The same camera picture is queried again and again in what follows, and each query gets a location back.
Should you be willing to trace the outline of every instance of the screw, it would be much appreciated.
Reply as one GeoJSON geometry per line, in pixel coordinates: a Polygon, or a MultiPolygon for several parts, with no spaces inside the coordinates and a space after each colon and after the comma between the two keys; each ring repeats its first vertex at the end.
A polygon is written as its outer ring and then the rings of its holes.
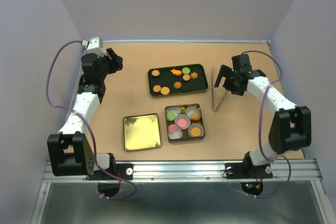
{"type": "Polygon", "coordinates": [[[265,172],[266,172],[267,174],[271,174],[271,173],[272,173],[272,168],[271,168],[270,166],[266,166],[266,168],[265,168],[265,172]]]}
{"type": "Polygon", "coordinates": [[[127,168],[127,169],[126,169],[126,174],[127,174],[128,176],[132,175],[132,174],[133,174],[133,169],[132,169],[132,168],[127,168]]]}
{"type": "Polygon", "coordinates": [[[228,174],[228,175],[231,175],[231,174],[233,174],[233,169],[232,169],[232,167],[228,167],[228,168],[226,168],[226,173],[228,174]]]}

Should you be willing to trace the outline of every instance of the tan table surface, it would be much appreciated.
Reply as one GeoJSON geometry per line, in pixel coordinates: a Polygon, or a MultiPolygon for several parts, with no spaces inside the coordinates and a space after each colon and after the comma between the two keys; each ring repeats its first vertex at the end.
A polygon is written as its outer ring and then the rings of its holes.
{"type": "MultiPolygon", "coordinates": [[[[217,112],[211,109],[212,66],[232,66],[231,57],[245,50],[262,50],[267,45],[188,44],[188,45],[106,45],[124,58],[123,70],[107,76],[106,93],[93,116],[91,126],[97,140],[98,153],[113,153],[118,161],[176,161],[243,159],[248,151],[258,148],[260,102],[249,93],[243,97],[227,95],[217,112]],[[166,98],[153,98],[149,93],[147,72],[151,68],[200,63],[206,72],[208,90],[204,93],[166,98]],[[199,103],[206,136],[201,142],[170,144],[165,127],[164,108],[168,105],[199,103]],[[157,113],[161,128],[160,148],[126,152],[123,145],[123,118],[157,113]]],[[[266,56],[249,54],[254,69],[261,69],[270,80],[278,78],[273,62],[266,56]]],[[[275,87],[282,92],[281,85],[275,87]]],[[[264,112],[263,142],[268,140],[272,122],[264,112]]],[[[287,155],[303,158],[302,151],[287,155]]]]}

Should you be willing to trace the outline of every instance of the green candy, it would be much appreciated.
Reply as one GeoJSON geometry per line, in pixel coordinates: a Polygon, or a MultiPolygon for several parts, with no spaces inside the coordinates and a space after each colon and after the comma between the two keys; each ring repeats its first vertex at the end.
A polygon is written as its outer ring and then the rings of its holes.
{"type": "Polygon", "coordinates": [[[190,68],[183,68],[182,73],[189,74],[190,73],[190,68]]]}
{"type": "Polygon", "coordinates": [[[174,121],[175,118],[176,118],[176,116],[175,116],[175,113],[173,111],[170,111],[170,112],[167,113],[167,119],[169,121],[174,121]]]}

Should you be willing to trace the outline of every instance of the round cookie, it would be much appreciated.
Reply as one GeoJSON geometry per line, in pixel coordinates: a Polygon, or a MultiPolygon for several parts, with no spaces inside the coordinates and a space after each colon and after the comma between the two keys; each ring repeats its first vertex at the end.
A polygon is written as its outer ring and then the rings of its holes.
{"type": "Polygon", "coordinates": [[[190,68],[183,68],[182,73],[189,74],[190,73],[190,68]]]}
{"type": "Polygon", "coordinates": [[[192,136],[200,136],[202,133],[201,129],[198,127],[194,127],[191,129],[192,136]]]}
{"type": "Polygon", "coordinates": [[[187,126],[187,120],[186,119],[183,119],[183,118],[181,118],[181,119],[179,119],[179,121],[177,122],[177,124],[181,127],[181,128],[184,128],[184,127],[186,127],[187,126]]]}
{"type": "Polygon", "coordinates": [[[155,85],[155,86],[153,87],[153,91],[154,91],[155,93],[159,93],[159,92],[161,91],[161,86],[160,86],[160,85],[155,85]]]}
{"type": "Polygon", "coordinates": [[[174,121],[175,118],[176,118],[176,115],[174,114],[173,111],[170,111],[170,112],[167,113],[167,119],[168,119],[169,121],[174,121]]]}
{"type": "Polygon", "coordinates": [[[184,81],[189,81],[190,80],[190,75],[189,74],[185,74],[183,77],[182,77],[182,79],[184,80],[184,81]]]}
{"type": "Polygon", "coordinates": [[[190,116],[191,120],[197,121],[198,119],[200,119],[199,114],[198,113],[194,113],[190,116]]]}
{"type": "Polygon", "coordinates": [[[177,125],[176,124],[172,124],[168,127],[168,132],[170,134],[174,134],[177,131],[177,125]]]}
{"type": "Polygon", "coordinates": [[[170,89],[168,87],[162,87],[160,91],[161,91],[161,94],[163,95],[167,95],[170,93],[170,89]]]}

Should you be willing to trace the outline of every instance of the cable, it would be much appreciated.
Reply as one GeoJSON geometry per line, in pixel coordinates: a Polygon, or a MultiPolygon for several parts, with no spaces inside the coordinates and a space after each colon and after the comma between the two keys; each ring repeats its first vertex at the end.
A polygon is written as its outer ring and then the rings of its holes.
{"type": "MultiPolygon", "coordinates": [[[[269,54],[265,53],[265,52],[262,52],[262,51],[258,51],[258,50],[249,50],[249,51],[245,51],[245,52],[242,52],[241,55],[243,54],[247,54],[249,52],[256,52],[258,54],[262,54],[262,55],[265,55],[267,56],[268,58],[270,58],[274,63],[275,65],[277,65],[278,69],[279,69],[279,79],[275,80],[275,81],[271,81],[270,84],[267,86],[266,90],[265,90],[265,93],[264,93],[264,96],[262,97],[262,101],[261,101],[261,106],[260,106],[260,114],[259,114],[259,130],[258,130],[258,143],[259,143],[259,149],[260,149],[260,152],[262,154],[262,156],[269,162],[272,162],[272,160],[269,160],[268,157],[265,155],[263,149],[262,149],[262,142],[261,142],[261,130],[262,130],[262,120],[263,120],[263,117],[262,117],[262,113],[264,111],[264,106],[265,106],[265,103],[266,103],[266,97],[267,97],[267,93],[269,91],[269,89],[272,87],[272,84],[278,82],[281,80],[282,78],[282,69],[279,65],[279,63],[269,54]]],[[[272,197],[272,196],[275,196],[275,195],[278,195],[279,193],[281,193],[284,189],[286,189],[286,187],[288,186],[289,184],[289,180],[290,180],[290,177],[291,177],[291,166],[290,166],[290,163],[289,163],[289,160],[285,157],[285,156],[281,156],[283,157],[287,164],[288,164],[288,169],[289,169],[289,172],[288,172],[288,178],[285,182],[285,185],[283,186],[283,188],[281,188],[280,190],[276,191],[275,193],[273,194],[269,194],[269,195],[259,195],[259,196],[256,196],[257,198],[268,198],[268,197],[272,197]]]]}
{"type": "Polygon", "coordinates": [[[81,40],[72,40],[66,44],[64,44],[59,50],[58,52],[56,53],[52,63],[51,63],[51,66],[50,66],[50,69],[49,69],[49,72],[48,72],[48,77],[47,77],[47,84],[46,84],[46,98],[47,98],[47,101],[49,103],[49,105],[53,108],[57,108],[57,109],[63,109],[63,110],[67,110],[67,111],[70,111],[71,113],[75,114],[76,116],[78,116],[82,121],[83,123],[85,124],[85,126],[87,127],[90,135],[91,135],[91,138],[92,138],[92,142],[93,142],[93,154],[94,154],[94,162],[96,164],[96,166],[103,172],[105,173],[106,175],[108,175],[109,177],[113,178],[113,179],[116,179],[116,180],[119,180],[120,182],[125,182],[125,183],[128,183],[132,186],[134,186],[134,191],[127,195],[127,196],[124,196],[124,197],[121,197],[121,198],[109,198],[109,197],[106,197],[104,194],[101,195],[102,198],[105,198],[107,200],[120,200],[120,199],[126,199],[126,198],[129,198],[131,196],[133,196],[135,194],[135,192],[137,191],[137,185],[129,180],[126,180],[126,179],[123,179],[123,178],[119,178],[117,176],[114,176],[113,174],[110,174],[109,172],[107,172],[106,170],[104,170],[99,164],[98,164],[98,160],[97,160],[97,145],[96,145],[96,139],[95,139],[95,136],[93,134],[93,131],[92,131],[92,128],[90,127],[90,124],[88,123],[88,121],[84,118],[83,115],[77,113],[74,109],[72,108],[69,108],[69,107],[66,107],[66,106],[63,106],[63,105],[55,105],[51,102],[50,100],[50,97],[49,97],[49,83],[50,83],[50,76],[51,76],[51,72],[53,71],[53,68],[54,68],[54,65],[55,65],[55,62],[59,56],[59,54],[61,53],[61,51],[67,47],[68,45],[70,44],[73,44],[73,43],[82,43],[81,40]]]}

